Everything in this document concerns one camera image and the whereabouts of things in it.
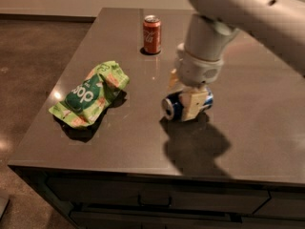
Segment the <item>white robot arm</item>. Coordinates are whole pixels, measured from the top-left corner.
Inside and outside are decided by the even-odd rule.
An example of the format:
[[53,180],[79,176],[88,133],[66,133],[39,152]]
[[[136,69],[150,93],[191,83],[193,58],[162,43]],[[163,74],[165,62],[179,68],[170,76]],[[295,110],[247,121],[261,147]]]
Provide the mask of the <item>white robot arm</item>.
[[212,105],[208,85],[224,64],[223,52],[240,31],[305,73],[305,3],[298,0],[189,0],[186,39],[177,46],[164,116],[188,121]]

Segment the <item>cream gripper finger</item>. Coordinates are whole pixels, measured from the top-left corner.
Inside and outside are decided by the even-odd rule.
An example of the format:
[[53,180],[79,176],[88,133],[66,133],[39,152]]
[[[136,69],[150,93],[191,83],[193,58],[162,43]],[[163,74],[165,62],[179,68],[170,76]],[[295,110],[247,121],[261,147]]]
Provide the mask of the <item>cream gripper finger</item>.
[[179,100],[183,106],[182,121],[189,121],[195,119],[203,109],[205,100],[208,96],[208,89],[206,86],[185,87],[179,95]]
[[177,80],[178,80],[178,78],[177,78],[177,74],[176,74],[176,69],[173,69],[171,71],[171,75],[170,75],[170,79],[169,79],[169,84],[168,84],[168,89],[169,90],[175,85]]

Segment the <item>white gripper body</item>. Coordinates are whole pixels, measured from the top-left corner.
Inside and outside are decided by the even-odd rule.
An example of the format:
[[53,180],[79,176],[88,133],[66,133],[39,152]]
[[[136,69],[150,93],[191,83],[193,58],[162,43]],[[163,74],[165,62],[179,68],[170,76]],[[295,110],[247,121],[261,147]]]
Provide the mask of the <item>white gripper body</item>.
[[198,87],[211,84],[218,78],[224,62],[222,59],[206,61],[192,56],[181,43],[176,48],[175,70],[180,82]]

